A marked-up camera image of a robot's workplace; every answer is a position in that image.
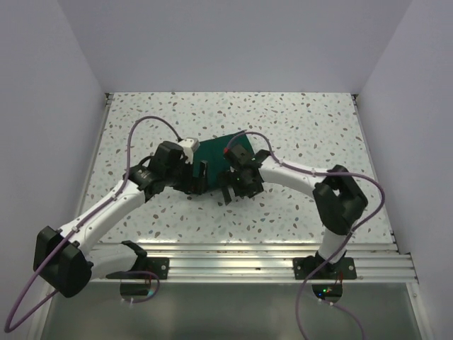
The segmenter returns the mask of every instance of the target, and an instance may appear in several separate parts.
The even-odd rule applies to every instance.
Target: white wall
[[[56,0],[1,1],[0,44],[3,329],[32,273],[36,234],[74,214],[100,127],[103,92]],[[28,307],[40,286],[26,299]],[[27,331],[26,324],[10,336],[1,334],[25,339]]]
[[[106,91],[358,93],[411,0],[59,0]]]
[[[453,2],[413,0],[359,96],[402,251],[438,339],[453,338]]]

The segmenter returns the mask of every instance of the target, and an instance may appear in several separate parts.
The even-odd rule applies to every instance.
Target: green towel
[[[198,150],[193,155],[194,177],[198,177],[200,162],[207,162],[207,187],[210,191],[220,188],[217,175],[230,169],[229,163],[224,158],[224,149],[227,147],[230,139],[241,132],[243,131],[212,140],[205,140],[200,143],[200,147],[198,147]],[[255,154],[246,135],[238,137],[235,144],[241,144],[251,154]]]

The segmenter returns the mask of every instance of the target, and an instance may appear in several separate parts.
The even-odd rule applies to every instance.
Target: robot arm
[[[262,183],[276,183],[312,197],[325,227],[323,241],[316,253],[317,263],[328,259],[350,233],[352,226],[362,216],[368,205],[364,193],[351,176],[311,176],[309,174],[348,172],[344,166],[333,169],[315,169],[286,161],[288,166],[277,163],[268,151],[252,155],[241,145],[225,152],[232,170],[220,176],[226,203],[231,202],[228,186],[236,196],[253,197],[263,191]],[[306,173],[291,169],[302,169]],[[343,248],[329,263],[335,265],[345,255]]]
[[[148,166],[143,162],[133,166],[128,178],[124,179],[126,183],[120,181],[84,214],[58,230],[44,228],[38,234],[33,269],[36,270],[65,237],[75,232],[40,272],[63,296],[76,295],[94,278],[104,278],[118,271],[146,270],[146,252],[133,242],[125,241],[109,249],[92,251],[92,248],[124,216],[166,186],[186,193],[205,191],[206,166],[200,167],[200,176],[193,177],[193,154],[199,145],[195,138],[187,138],[178,144],[162,142],[155,155],[147,157],[150,159]],[[95,215],[77,228],[79,222],[92,213]]]
[[[193,154],[198,146],[196,139],[182,140],[178,144],[161,143],[156,154],[149,157],[148,166],[140,162],[130,169],[120,195],[115,193],[123,185],[122,181],[106,197],[75,220],[58,230],[50,227],[43,229],[38,235],[33,268],[36,270],[63,238],[75,232],[40,273],[63,296],[69,298],[76,295],[94,278],[104,278],[118,271],[146,270],[147,254],[133,242],[125,241],[109,249],[92,251],[92,248],[124,216],[162,192],[166,186],[185,193],[204,193],[207,187],[207,165],[202,164],[200,175],[193,177]],[[321,221],[326,228],[322,245],[316,254],[321,260],[327,259],[344,242],[351,227],[367,206],[365,195],[351,177],[315,177],[301,174],[299,171],[283,167],[265,150],[252,155],[241,145],[227,150],[225,158],[233,169],[219,175],[226,203],[231,201],[228,186],[234,189],[236,196],[253,197],[264,190],[264,182],[292,188],[315,200]],[[309,173],[329,171],[299,164],[294,166]],[[347,170],[342,166],[336,166],[330,171]],[[76,228],[80,220],[112,197],[114,199],[85,225]],[[336,264],[344,254],[345,250],[342,250],[330,260],[330,263]]]

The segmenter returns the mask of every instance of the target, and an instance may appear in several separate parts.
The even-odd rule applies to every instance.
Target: black bracket
[[[142,268],[132,269],[132,271],[151,271],[156,274],[159,280],[166,280],[168,277],[168,270],[170,268],[170,259],[168,257],[147,257]],[[109,279],[143,279],[143,274],[126,274],[123,272],[111,273],[106,276]]]
[[[217,175],[226,205],[231,202],[230,186],[233,188],[234,195],[239,197],[252,198],[264,191],[259,168],[269,155],[269,151],[266,150],[251,154],[240,144],[226,150],[224,157],[234,171],[225,171]]]
[[[51,227],[40,231],[36,239],[34,271],[62,240],[60,231],[53,230]],[[84,289],[90,281],[91,267],[93,264],[85,259],[77,243],[66,241],[41,271],[40,276],[64,297],[71,298]]]
[[[348,170],[335,165],[328,172]],[[323,225],[337,235],[347,235],[368,205],[367,197],[351,176],[327,176],[314,185],[313,198]]]
[[[318,256],[297,257],[292,259],[294,278],[304,280],[323,260]],[[354,259],[352,257],[343,257],[335,265],[328,264],[316,273],[311,280],[337,280],[342,274],[342,280],[357,279]]]

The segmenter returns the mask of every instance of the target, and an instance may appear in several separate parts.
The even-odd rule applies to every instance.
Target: speckled table surface
[[[159,115],[183,137],[207,140],[238,130],[267,135],[278,156],[315,167],[342,164],[373,176],[355,107],[348,93],[116,93],[84,201],[84,210],[101,199],[125,170],[125,145],[133,122]],[[157,121],[144,121],[132,140],[132,164],[152,153],[171,131]],[[253,148],[265,148],[250,138]],[[378,193],[360,186],[369,209]],[[167,188],[107,233],[102,242],[181,243],[319,243],[323,227],[314,202],[278,185],[265,184],[254,199],[228,206],[218,192],[187,197]],[[380,212],[356,232],[354,243],[392,244],[389,222]]]

